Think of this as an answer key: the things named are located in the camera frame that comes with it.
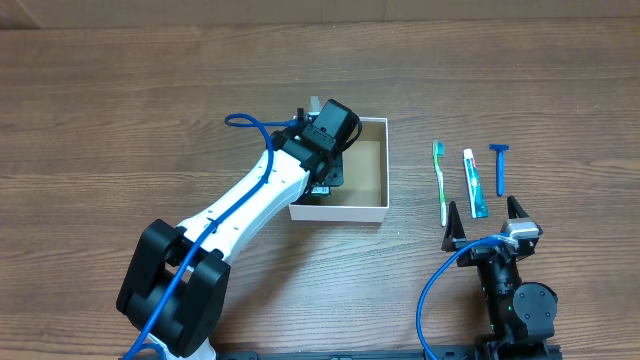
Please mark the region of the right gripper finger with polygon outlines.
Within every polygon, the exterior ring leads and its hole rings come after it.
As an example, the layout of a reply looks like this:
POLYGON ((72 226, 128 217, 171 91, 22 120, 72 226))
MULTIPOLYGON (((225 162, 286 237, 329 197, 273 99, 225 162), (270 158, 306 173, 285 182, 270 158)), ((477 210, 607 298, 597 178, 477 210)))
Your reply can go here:
POLYGON ((467 245, 462 221, 455 201, 448 205, 447 222, 442 242, 443 251, 459 251, 467 245))
POLYGON ((517 199, 510 195, 507 197, 507 211, 509 219, 528 218, 529 214, 520 205, 517 199))

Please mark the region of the clear spray bottle green liquid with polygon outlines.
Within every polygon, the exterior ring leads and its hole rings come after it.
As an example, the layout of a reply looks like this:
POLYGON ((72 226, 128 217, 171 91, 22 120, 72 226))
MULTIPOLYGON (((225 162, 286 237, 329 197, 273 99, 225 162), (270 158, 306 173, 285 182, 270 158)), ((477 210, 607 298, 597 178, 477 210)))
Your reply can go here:
POLYGON ((310 97, 308 114, 310 117, 316 117, 320 114, 323 106, 318 96, 310 97))

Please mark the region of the white teal toothpaste tube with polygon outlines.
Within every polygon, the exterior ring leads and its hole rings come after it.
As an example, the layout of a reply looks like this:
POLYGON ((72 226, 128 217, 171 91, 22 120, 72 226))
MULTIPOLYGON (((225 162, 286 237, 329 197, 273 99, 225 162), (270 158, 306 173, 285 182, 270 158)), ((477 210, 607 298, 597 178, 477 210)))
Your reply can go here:
POLYGON ((475 157, 470 148, 463 150, 463 162, 470 201, 471 217, 474 219, 487 218, 489 216, 489 210, 476 168, 475 157))

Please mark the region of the blue disposable razor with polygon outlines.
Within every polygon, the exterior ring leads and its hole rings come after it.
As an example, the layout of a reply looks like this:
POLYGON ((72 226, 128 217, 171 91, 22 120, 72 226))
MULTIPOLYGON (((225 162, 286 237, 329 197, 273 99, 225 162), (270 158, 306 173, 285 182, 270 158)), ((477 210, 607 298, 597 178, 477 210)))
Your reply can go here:
POLYGON ((505 193, 505 153, 509 150, 507 144, 490 144, 489 149, 496 153, 496 194, 505 193))

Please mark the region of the green white toothbrush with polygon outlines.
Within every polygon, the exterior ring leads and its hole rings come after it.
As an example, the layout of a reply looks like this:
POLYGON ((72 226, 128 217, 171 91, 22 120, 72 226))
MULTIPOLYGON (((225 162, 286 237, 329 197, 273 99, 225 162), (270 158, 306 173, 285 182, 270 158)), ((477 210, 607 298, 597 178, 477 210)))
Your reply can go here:
POLYGON ((439 159, 444 156, 444 143, 439 140, 432 142, 432 156, 434 170, 436 173, 438 191, 439 191, 439 203, 440 203, 440 223, 442 227, 447 223, 447 205, 444 194, 444 176, 439 165, 439 159))

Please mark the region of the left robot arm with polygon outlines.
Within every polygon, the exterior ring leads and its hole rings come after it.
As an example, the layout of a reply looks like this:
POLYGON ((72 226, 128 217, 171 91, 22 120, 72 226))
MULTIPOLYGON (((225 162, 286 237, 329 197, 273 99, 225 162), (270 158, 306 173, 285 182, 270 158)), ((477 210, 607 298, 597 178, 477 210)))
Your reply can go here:
POLYGON ((300 110, 275 122, 273 132, 247 113, 224 122, 258 129, 265 150, 206 209, 176 226, 156 219, 142 232, 116 300, 140 332, 127 359, 147 350, 159 359, 215 358, 208 337, 222 313, 233 260, 281 209, 322 184, 363 130, 359 116, 334 99, 314 114, 300 110))

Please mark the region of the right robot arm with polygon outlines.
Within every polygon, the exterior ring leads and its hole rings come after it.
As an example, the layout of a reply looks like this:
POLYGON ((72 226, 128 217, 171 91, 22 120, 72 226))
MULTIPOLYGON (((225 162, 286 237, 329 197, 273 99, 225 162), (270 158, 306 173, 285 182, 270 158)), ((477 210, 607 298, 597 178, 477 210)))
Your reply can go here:
POLYGON ((541 227, 524 211, 515 197, 507 198, 508 219, 500 230, 498 245, 481 245, 466 238, 455 202, 450 202, 442 250, 457 252, 459 267, 477 269, 488 311, 491 332, 479 335, 466 347, 468 359, 560 359, 554 336, 557 294, 539 282, 521 279, 517 262, 533 255, 541 227))

